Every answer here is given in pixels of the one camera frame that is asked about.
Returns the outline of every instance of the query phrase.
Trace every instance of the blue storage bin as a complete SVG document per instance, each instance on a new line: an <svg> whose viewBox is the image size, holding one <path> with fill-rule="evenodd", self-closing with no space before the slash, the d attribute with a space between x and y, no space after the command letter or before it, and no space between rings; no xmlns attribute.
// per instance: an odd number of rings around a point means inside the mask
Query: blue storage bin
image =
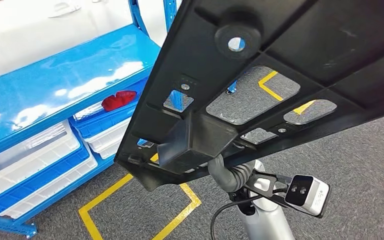
<svg viewBox="0 0 384 240"><path fill-rule="evenodd" d="M68 120L70 123L80 132L80 135L84 139L99 134L112 126L120 123L121 121L130 118L135 111L136 105L138 104L139 98L142 95L145 84L148 78L144 78L135 84L132 84L126 88L120 89L119 91L129 90L135 91L136 97L129 104L114 109L112 111L105 111L98 102L70 117Z"/></svg>
<svg viewBox="0 0 384 240"><path fill-rule="evenodd" d="M79 142L80 147L77 150L1 193L0 213L86 160L89 152L83 142Z"/></svg>

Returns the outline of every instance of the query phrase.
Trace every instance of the black cable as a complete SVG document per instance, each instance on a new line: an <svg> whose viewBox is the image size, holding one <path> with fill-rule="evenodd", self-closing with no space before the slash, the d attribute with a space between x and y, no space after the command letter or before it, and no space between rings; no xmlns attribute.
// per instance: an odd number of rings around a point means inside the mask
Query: black cable
<svg viewBox="0 0 384 240"><path fill-rule="evenodd" d="M245 204L245 203L249 203L251 201L254 201L254 200L257 200L257 199L260 199L262 198L263 196L261 195L257 195L257 196L253 196L251 198L248 198L248 199L245 199L245 200L240 200L240 201L233 201L231 203L228 203L222 207L220 207L215 213L214 215L212 216L211 218L211 223L209 225L209 233L211 235L211 240L215 240L215 236L214 236L214 222L216 221L216 218L217 216L225 209L227 208L230 208L230 207L233 207L235 205L239 205L239 204Z"/></svg>
<svg viewBox="0 0 384 240"><path fill-rule="evenodd" d="M273 190L273 194L277 194L277 193L286 193L288 191L288 188L285 187L285 188L278 188L278 189L274 189Z"/></svg>

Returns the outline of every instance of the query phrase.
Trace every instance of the screw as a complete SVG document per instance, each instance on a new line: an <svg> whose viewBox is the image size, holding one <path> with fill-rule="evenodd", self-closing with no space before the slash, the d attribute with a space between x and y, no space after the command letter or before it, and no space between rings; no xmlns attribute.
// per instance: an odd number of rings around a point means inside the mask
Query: screw
<svg viewBox="0 0 384 240"><path fill-rule="evenodd" d="M180 85L180 87L181 87L181 89L183 89L183 90L189 90L191 87L188 85L188 84L186 84L186 83L183 83L182 85Z"/></svg>

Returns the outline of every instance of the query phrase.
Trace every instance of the black plastic panel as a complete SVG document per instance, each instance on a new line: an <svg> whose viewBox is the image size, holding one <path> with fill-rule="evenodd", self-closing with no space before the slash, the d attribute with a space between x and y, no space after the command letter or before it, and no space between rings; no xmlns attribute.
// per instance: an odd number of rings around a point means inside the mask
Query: black plastic panel
<svg viewBox="0 0 384 240"><path fill-rule="evenodd" d="M233 37L245 40L243 51L229 51ZM299 92L243 124L209 115L206 107L253 66L279 72ZM172 90L194 99L183 112L163 106ZM336 108L307 124L285 121L317 99ZM184 0L115 161L151 191L207 175L205 162L219 153L232 167L382 116L384 0ZM241 138L256 128L278 136ZM139 138L155 144L138 147ZM159 164L150 161L157 149Z"/></svg>

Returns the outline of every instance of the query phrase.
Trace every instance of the rectangular cutout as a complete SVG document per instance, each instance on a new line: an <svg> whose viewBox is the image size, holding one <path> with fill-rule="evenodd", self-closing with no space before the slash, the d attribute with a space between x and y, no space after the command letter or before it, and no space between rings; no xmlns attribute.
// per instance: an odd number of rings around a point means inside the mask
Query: rectangular cutout
<svg viewBox="0 0 384 240"><path fill-rule="evenodd" d="M173 90L163 103L163 106L165 108L182 113L193 101L193 97L190 97L180 91Z"/></svg>
<svg viewBox="0 0 384 240"><path fill-rule="evenodd" d="M273 139L275 137L278 137L278 135L259 127L240 136L241 139L246 140L255 145Z"/></svg>
<svg viewBox="0 0 384 240"><path fill-rule="evenodd" d="M147 141L147 140L145 140L145 139L139 138L139 140L137 141L137 145L138 145L139 147L142 147L142 148L148 148L148 149L150 149L150 148L152 148L152 146L154 145L154 143L151 142L151 141Z"/></svg>
<svg viewBox="0 0 384 240"><path fill-rule="evenodd" d="M326 99L316 99L286 113L283 119L290 124L304 125L335 111L337 105Z"/></svg>
<svg viewBox="0 0 384 240"><path fill-rule="evenodd" d="M242 125L297 94L300 85L266 66L254 66L237 81L236 91L222 93L206 107L207 113Z"/></svg>

